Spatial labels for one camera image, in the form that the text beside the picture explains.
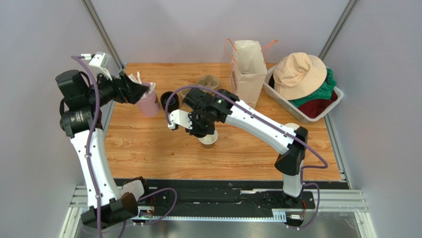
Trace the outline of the white paper takeout bag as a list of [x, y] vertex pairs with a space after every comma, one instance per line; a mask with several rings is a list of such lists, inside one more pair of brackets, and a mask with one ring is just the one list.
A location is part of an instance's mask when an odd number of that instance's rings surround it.
[[257, 105], [267, 74], [266, 55], [263, 55], [263, 50], [269, 51], [277, 42], [278, 40], [273, 40], [263, 47], [253, 40], [232, 41], [227, 38], [224, 42], [233, 48], [232, 53], [224, 50], [231, 59], [231, 92], [252, 108]]

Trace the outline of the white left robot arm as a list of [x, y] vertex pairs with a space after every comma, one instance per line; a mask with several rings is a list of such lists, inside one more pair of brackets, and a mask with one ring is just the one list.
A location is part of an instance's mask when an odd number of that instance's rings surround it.
[[118, 188], [105, 152], [102, 112], [96, 108], [94, 85], [88, 75], [76, 69], [55, 80], [63, 99], [60, 127], [77, 152], [88, 194], [88, 211], [81, 215], [83, 225], [103, 230], [139, 214], [138, 199], [145, 192], [144, 178], [137, 177]]

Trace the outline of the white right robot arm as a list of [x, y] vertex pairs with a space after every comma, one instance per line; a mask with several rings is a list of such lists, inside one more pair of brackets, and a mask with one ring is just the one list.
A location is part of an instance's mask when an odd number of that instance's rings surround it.
[[188, 114], [192, 127], [186, 130], [190, 135], [203, 138], [214, 133], [215, 122], [221, 122], [247, 131], [267, 143], [279, 154], [274, 166], [283, 174], [284, 196], [301, 197], [301, 166], [306, 153], [302, 143], [308, 139], [305, 128], [293, 129], [277, 123], [256, 112], [225, 89], [219, 89], [212, 95], [199, 88], [192, 88], [183, 103], [192, 109]]

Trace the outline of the single paper coffee cup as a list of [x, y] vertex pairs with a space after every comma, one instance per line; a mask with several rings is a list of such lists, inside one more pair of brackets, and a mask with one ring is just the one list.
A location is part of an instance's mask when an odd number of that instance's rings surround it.
[[213, 134], [206, 135], [202, 138], [199, 138], [201, 146], [205, 149], [211, 149], [214, 147], [218, 139], [218, 132], [215, 130]]

